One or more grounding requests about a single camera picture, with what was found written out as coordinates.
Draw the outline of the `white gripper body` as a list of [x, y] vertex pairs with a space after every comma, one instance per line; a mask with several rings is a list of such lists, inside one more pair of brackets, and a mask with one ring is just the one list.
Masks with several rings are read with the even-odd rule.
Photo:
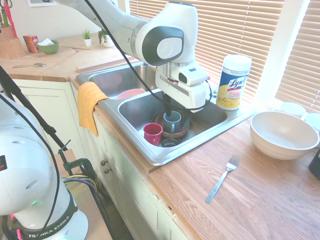
[[155, 75], [155, 84], [166, 95], [186, 109], [196, 113], [204, 108], [206, 103], [206, 86], [203, 83], [187, 86], [184, 83], [172, 84], [167, 77]]

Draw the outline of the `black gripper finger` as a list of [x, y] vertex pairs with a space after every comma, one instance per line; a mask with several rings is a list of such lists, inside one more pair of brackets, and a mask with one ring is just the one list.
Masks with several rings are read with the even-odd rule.
[[172, 98], [169, 95], [163, 92], [164, 109], [168, 117], [172, 115], [171, 99]]
[[182, 111], [181, 128], [186, 129], [189, 126], [192, 117], [192, 112], [188, 109]]

